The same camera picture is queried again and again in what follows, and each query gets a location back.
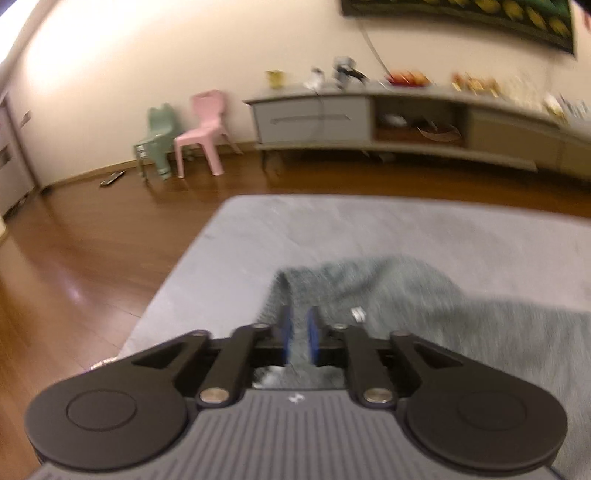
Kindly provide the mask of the long grey tv sideboard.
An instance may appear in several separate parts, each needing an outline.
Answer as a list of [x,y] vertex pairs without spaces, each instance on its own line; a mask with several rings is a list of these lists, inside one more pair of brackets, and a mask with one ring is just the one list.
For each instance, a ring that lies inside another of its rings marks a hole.
[[590,178],[590,125],[446,87],[287,87],[247,102],[256,147],[433,156]]

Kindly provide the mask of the green plastic child chair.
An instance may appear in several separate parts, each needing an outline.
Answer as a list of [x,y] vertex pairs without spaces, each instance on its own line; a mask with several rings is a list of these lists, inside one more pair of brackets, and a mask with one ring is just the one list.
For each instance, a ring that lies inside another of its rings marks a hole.
[[181,134],[180,122],[172,106],[163,103],[160,107],[150,107],[147,127],[147,136],[133,145],[139,175],[143,180],[147,179],[144,163],[149,160],[155,165],[159,177],[167,180],[171,177],[167,155],[174,150],[174,139]]

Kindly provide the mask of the grey sweatpants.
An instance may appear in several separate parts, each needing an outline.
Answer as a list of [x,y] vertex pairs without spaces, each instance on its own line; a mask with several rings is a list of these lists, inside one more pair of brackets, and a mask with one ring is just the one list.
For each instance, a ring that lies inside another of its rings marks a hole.
[[555,465],[570,479],[589,478],[589,313],[470,296],[439,270],[405,256],[280,270],[259,321],[276,322],[284,306],[293,311],[290,361],[257,369],[256,386],[341,387],[341,371],[311,366],[307,314],[318,307],[329,324],[353,324],[360,310],[370,336],[407,330],[551,392],[569,420]]

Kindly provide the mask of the pink plastic child chair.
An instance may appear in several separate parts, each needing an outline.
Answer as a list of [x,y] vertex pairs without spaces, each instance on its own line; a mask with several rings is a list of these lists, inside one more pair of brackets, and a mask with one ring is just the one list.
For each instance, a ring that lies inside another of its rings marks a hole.
[[193,113],[197,115],[198,126],[174,139],[177,176],[179,178],[185,176],[182,149],[192,145],[198,145],[204,151],[212,175],[221,176],[224,174],[224,169],[217,153],[215,141],[224,131],[222,121],[225,109],[224,96],[219,90],[210,90],[193,95],[190,104]]

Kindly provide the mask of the black gadget on sideboard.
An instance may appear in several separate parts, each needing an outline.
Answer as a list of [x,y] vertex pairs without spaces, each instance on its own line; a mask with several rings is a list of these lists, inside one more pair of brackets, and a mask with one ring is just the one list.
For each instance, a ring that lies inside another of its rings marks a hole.
[[356,61],[351,57],[335,57],[334,60],[334,78],[335,85],[339,90],[345,90],[352,79],[365,84],[367,76],[356,69]]

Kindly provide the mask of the red fruit plate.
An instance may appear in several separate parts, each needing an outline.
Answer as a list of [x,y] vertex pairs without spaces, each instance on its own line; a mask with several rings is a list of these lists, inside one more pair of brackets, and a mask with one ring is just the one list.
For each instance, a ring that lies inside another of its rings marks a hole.
[[386,75],[388,83],[394,87],[426,88],[431,80],[421,71],[391,71]]

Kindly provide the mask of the framed green yellow wall picture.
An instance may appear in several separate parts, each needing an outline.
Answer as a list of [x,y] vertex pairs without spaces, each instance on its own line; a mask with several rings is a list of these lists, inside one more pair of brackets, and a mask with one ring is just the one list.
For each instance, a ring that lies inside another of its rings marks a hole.
[[575,32],[568,1],[366,0],[342,1],[345,17],[431,17],[511,34],[573,55]]

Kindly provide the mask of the yellow cup on sideboard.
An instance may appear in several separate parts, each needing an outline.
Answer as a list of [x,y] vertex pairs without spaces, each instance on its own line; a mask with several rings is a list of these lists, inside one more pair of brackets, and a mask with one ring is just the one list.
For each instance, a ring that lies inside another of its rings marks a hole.
[[284,73],[280,70],[266,71],[266,79],[269,82],[270,89],[280,90],[284,87]]

